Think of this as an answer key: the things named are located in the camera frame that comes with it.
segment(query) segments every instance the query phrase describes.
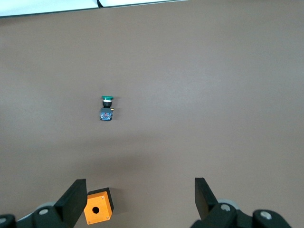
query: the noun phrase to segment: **small electrical component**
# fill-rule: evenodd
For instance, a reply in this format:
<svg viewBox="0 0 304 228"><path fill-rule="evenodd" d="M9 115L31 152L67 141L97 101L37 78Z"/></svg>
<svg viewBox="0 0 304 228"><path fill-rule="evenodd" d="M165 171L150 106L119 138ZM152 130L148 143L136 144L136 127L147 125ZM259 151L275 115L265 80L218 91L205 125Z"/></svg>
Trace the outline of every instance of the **small electrical component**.
<svg viewBox="0 0 304 228"><path fill-rule="evenodd" d="M112 96L102 96L103 99L103 108L100 110L100 120L110 121L112 120L114 109L111 108L112 100L114 97Z"/></svg>
<svg viewBox="0 0 304 228"><path fill-rule="evenodd" d="M88 225L110 220L114 210L109 188L91 191L87 194L87 203L84 209Z"/></svg>

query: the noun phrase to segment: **round black hole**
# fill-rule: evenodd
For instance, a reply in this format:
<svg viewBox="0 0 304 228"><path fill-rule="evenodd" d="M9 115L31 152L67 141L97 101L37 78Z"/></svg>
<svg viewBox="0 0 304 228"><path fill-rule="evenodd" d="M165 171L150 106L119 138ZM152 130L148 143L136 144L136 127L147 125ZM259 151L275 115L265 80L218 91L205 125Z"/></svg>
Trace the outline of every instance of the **round black hole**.
<svg viewBox="0 0 304 228"><path fill-rule="evenodd" d="M92 211L93 211L93 213L98 214L99 208L98 207L93 207Z"/></svg>

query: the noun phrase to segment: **screw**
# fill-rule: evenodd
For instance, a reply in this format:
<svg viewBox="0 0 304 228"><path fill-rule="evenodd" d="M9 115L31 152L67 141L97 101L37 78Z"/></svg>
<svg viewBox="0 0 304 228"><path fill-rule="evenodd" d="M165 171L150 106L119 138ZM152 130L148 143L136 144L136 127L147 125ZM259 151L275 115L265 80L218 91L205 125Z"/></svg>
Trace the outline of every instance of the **screw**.
<svg viewBox="0 0 304 228"><path fill-rule="evenodd" d="M271 214L269 214L267 211L261 211L260 215L265 219L272 219Z"/></svg>
<svg viewBox="0 0 304 228"><path fill-rule="evenodd" d="M42 209L40 212L39 212L39 215L44 215L48 213L48 209Z"/></svg>
<svg viewBox="0 0 304 228"><path fill-rule="evenodd" d="M6 218L0 218L0 224L5 223L6 222Z"/></svg>
<svg viewBox="0 0 304 228"><path fill-rule="evenodd" d="M225 211L230 211L230 207L227 204L222 204L220 208Z"/></svg>

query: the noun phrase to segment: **silver screw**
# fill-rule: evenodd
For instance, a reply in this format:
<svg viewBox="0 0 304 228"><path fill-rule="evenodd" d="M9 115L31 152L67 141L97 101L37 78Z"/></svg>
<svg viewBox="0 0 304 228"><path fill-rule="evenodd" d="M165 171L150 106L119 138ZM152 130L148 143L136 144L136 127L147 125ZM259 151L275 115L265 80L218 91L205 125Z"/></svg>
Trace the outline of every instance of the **silver screw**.
<svg viewBox="0 0 304 228"><path fill-rule="evenodd" d="M230 207L227 204L222 204L220 208L225 211L230 211Z"/></svg>
<svg viewBox="0 0 304 228"><path fill-rule="evenodd" d="M39 215L44 215L48 213L48 209L42 209L40 212L39 212Z"/></svg>
<svg viewBox="0 0 304 228"><path fill-rule="evenodd" d="M265 219L272 219L271 214L269 214L267 211L261 211L260 215Z"/></svg>
<svg viewBox="0 0 304 228"><path fill-rule="evenodd" d="M0 224L5 223L6 222L6 218L0 218Z"/></svg>

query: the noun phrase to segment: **orange box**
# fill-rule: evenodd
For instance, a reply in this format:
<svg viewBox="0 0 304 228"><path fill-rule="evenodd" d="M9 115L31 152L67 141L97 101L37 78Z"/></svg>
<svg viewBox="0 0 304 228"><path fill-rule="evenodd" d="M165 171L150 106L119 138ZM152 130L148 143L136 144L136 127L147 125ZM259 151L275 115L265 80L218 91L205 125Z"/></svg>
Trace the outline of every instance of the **orange box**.
<svg viewBox="0 0 304 228"><path fill-rule="evenodd" d="M88 225L110 220L113 210L109 188L91 191L87 194L84 213Z"/></svg>

